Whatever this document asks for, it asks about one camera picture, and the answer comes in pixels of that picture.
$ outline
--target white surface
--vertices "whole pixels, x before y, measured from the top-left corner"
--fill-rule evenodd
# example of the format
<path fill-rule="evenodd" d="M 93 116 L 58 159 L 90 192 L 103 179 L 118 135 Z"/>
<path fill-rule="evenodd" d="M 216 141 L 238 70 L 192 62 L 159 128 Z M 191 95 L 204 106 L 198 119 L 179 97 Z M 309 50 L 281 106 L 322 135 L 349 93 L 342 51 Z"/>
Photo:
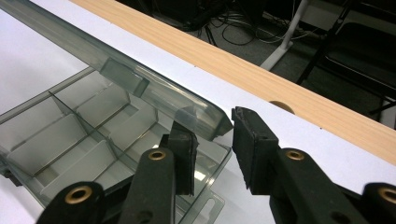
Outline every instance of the white surface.
<path fill-rule="evenodd" d="M 395 166 L 320 129 L 318 126 L 299 119 L 278 107 L 264 102 L 260 98 L 237 89 L 235 86 L 211 76 L 192 64 L 181 61 L 179 58 L 150 45 L 150 43 L 121 30 L 110 22 L 104 21 L 67 1 L 35 0 L 34 2 L 37 2 L 46 10 L 71 22 L 78 28 L 96 36 L 157 72 L 173 79 L 187 89 L 209 99 L 212 103 L 222 108 L 229 117 L 231 117 L 231 108 L 236 105 L 256 110 L 280 139 L 280 145 L 282 147 L 296 147 L 308 152 L 335 183 L 357 192 L 361 192 L 367 182 L 384 181 L 396 185 Z M 0 20 L 0 22 L 0 27 L 4 27 L 4 20 Z M 8 57 L 8 54 L 19 54 L 18 52 L 20 51 L 0 52 L 0 57 L 2 57 L 0 62 L 2 62 L 4 58 Z M 20 58 L 13 58 L 13 60 L 18 60 L 18 64 L 24 64 L 24 61 Z M 29 61 L 31 57 L 26 57 L 25 60 Z M 3 66 L 8 67 L 8 71 L 15 69 L 15 64 L 12 65 L 12 63 L 3 63 L 0 69 L 4 69 Z M 73 68 L 81 70 L 79 67 L 80 65 L 78 63 L 73 65 Z M 52 79 L 50 74 L 52 73 L 43 74 L 47 75 L 47 77 L 42 77 L 41 81 L 35 82 L 35 84 L 28 82 L 30 83 L 30 89 L 35 89 L 39 93 L 49 88 L 50 84 L 44 85 L 43 83 L 45 83 L 47 78 Z M 33 79 L 32 76 L 33 74 L 29 74 L 29 76 L 25 75 L 22 79 L 28 81 Z M 0 90 L 2 95 L 20 94 L 20 91 L 24 90 L 21 89 L 19 81 L 12 82 L 12 79 L 9 79 L 7 73 L 2 72 L 0 78 L 2 83 L 7 83 L 3 84 L 7 86 L 7 89 L 3 90 L 2 87 Z M 19 97 L 18 99 L 28 100 L 32 96 L 24 95 L 23 97 Z M 0 98 L 0 105 L 2 106 L 2 111 L 7 111 L 15 106 L 15 103 L 13 103 L 11 98 L 7 97 Z M 222 140 L 231 144 L 230 137 L 224 137 Z M 212 189 L 225 200 L 225 207 L 216 223 L 274 223 L 268 206 L 268 198 L 249 195 L 234 155 L 229 163 L 227 163 Z M 18 192 L 10 194 L 11 198 L 13 197 L 12 195 L 18 195 Z M 30 210 L 24 203 L 21 203 L 20 207 L 14 204 L 12 207 L 6 205 L 6 208 L 9 209 L 0 211 L 6 217 L 12 217 L 12 214 L 15 214 L 17 208 L 21 210 L 27 209 L 30 213 L 34 213 L 30 216 L 30 219 L 28 217 L 27 221 L 23 223 L 30 223 L 32 217 L 36 218 L 38 216 L 36 210 Z"/>
<path fill-rule="evenodd" d="M 0 22 L 0 114 L 87 67 L 2 10 Z"/>
<path fill-rule="evenodd" d="M 43 208 L 24 187 L 16 188 L 0 175 L 0 223 L 35 223 Z"/>

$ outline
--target transparent plastic container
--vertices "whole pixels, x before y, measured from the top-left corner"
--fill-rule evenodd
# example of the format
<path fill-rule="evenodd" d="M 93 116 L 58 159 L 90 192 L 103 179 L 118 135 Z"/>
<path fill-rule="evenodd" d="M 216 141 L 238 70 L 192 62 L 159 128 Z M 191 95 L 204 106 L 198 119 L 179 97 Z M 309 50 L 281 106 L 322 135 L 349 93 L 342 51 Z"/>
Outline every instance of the transparent plastic container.
<path fill-rule="evenodd" d="M 44 206 L 78 181 L 108 189 L 133 175 L 140 156 L 170 133 L 174 118 L 143 95 L 88 68 L 0 117 L 3 160 Z M 177 196 L 177 222 L 193 222 L 209 199 L 215 211 L 223 206 L 209 188 L 231 150 L 197 137 L 195 192 Z"/>
<path fill-rule="evenodd" d="M 30 1 L 0 8 L 89 66 L 0 116 L 0 173 L 11 171 L 43 206 L 79 181 L 108 189 L 177 121 L 199 146 L 194 195 L 177 196 L 176 222 L 192 223 L 208 202 L 217 216 L 224 201 L 210 186 L 231 150 L 212 140 L 233 127 L 223 111 Z"/>

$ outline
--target wooden strip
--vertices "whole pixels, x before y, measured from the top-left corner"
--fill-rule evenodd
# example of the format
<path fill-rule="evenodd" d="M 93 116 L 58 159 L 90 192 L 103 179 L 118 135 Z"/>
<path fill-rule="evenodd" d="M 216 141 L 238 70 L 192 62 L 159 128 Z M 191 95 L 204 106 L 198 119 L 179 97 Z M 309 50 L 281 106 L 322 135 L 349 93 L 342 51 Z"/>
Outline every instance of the wooden strip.
<path fill-rule="evenodd" d="M 289 105 L 297 116 L 396 165 L 394 130 L 118 2 L 72 2 L 263 100 Z"/>

